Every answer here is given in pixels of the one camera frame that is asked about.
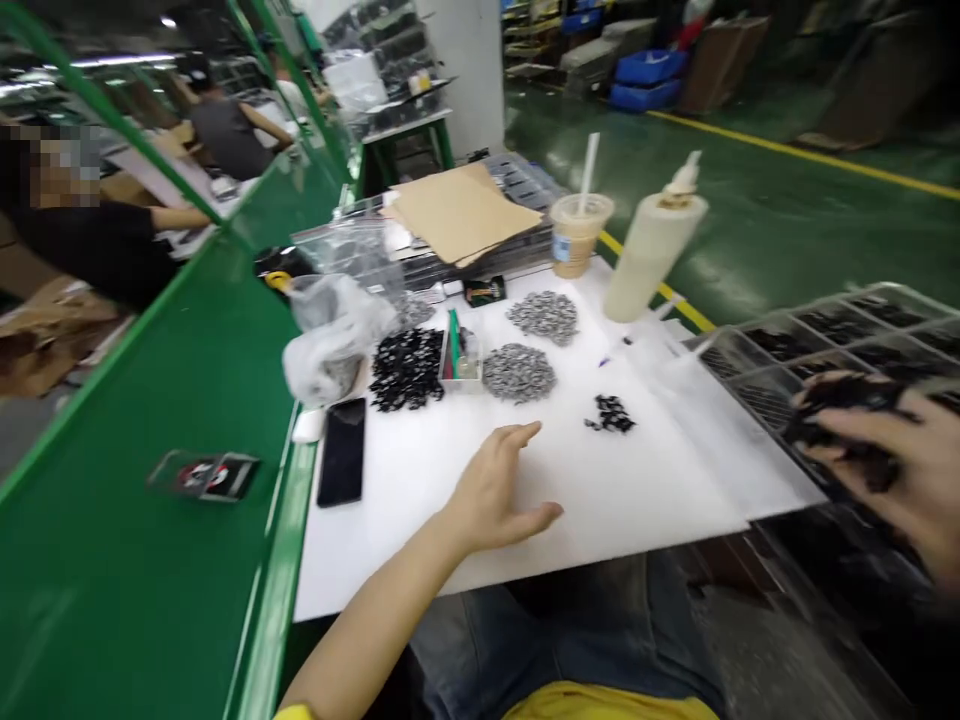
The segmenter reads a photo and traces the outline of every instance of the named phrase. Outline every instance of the gray shirt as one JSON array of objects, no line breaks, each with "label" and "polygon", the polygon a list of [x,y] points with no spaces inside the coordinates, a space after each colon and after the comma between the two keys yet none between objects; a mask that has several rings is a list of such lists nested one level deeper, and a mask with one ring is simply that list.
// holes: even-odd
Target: gray shirt
[{"label": "gray shirt", "polygon": [[263,175],[273,161],[273,153],[257,140],[236,100],[201,100],[190,111],[190,121],[214,162],[235,180]]}]

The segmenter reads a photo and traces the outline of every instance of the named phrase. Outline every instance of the iced drink cup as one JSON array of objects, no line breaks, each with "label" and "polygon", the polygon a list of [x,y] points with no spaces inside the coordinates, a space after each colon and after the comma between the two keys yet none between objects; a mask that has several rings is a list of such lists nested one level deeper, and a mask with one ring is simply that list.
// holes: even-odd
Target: iced drink cup
[{"label": "iced drink cup", "polygon": [[553,272],[562,278],[578,278],[590,266],[590,256],[613,215],[613,200],[587,194],[584,213],[579,214],[580,195],[566,195],[550,208],[553,220]]}]

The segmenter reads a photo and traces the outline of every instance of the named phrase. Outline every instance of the smartphone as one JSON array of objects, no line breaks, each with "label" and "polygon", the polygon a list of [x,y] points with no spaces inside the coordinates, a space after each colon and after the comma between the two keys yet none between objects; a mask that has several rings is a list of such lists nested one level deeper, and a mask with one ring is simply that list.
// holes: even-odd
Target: smartphone
[{"label": "smartphone", "polygon": [[317,505],[344,505],[360,499],[363,489],[363,428],[367,416],[364,398],[334,405],[327,412],[327,439],[323,443]]}]

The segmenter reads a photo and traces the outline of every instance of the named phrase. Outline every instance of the green pen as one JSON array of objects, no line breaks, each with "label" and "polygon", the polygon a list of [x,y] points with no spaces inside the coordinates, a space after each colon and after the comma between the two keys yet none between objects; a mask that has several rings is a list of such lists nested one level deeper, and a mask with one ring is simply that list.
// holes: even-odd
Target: green pen
[{"label": "green pen", "polygon": [[457,320],[457,311],[450,311],[450,364],[454,380],[458,379],[457,364],[460,362],[460,321]]}]

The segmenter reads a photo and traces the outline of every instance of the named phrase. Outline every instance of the jeans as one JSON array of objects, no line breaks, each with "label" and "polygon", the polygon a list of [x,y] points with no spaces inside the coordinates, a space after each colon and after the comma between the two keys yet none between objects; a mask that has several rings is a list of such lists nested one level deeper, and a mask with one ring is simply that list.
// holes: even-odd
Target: jeans
[{"label": "jeans", "polygon": [[550,607],[531,612],[495,585],[437,598],[420,621],[411,647],[435,718],[499,720],[559,680],[696,697],[723,718],[720,680],[668,552],[520,582],[539,583]]}]

